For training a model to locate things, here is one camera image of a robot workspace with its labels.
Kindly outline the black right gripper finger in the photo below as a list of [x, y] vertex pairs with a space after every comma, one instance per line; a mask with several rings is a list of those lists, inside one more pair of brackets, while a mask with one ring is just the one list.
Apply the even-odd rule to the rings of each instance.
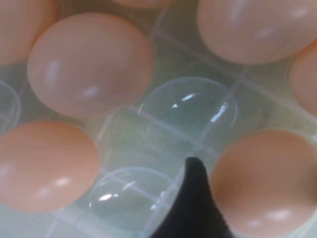
[[184, 180], [178, 195], [151, 237], [234, 237], [211, 195], [207, 170], [199, 158], [186, 159]]

